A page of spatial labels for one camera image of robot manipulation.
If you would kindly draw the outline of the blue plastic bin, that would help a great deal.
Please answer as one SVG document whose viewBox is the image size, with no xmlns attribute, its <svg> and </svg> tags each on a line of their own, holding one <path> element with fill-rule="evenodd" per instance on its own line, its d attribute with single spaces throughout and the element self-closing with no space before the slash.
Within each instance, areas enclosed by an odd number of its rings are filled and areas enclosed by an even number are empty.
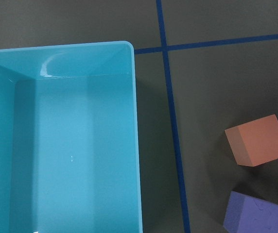
<svg viewBox="0 0 278 233">
<path fill-rule="evenodd" d="M 142 231 L 132 44 L 0 50 L 0 233 Z"/>
</svg>

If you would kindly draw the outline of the purple foam block near blue bin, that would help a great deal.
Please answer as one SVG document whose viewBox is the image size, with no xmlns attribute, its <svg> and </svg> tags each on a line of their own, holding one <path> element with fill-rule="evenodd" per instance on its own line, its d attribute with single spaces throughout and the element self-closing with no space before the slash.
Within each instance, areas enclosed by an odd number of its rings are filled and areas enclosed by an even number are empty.
<svg viewBox="0 0 278 233">
<path fill-rule="evenodd" d="M 229 233 L 278 233 L 278 205 L 232 191 L 223 227 Z"/>
</svg>

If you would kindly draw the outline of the orange foam block near blue bin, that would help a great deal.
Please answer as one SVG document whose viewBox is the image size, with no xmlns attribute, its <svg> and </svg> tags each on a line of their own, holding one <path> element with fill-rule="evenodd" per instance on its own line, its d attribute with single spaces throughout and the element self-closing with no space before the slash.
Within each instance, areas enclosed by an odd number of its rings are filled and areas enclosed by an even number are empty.
<svg viewBox="0 0 278 233">
<path fill-rule="evenodd" d="M 278 119 L 270 115 L 225 130 L 238 165 L 258 166 L 278 159 Z"/>
</svg>

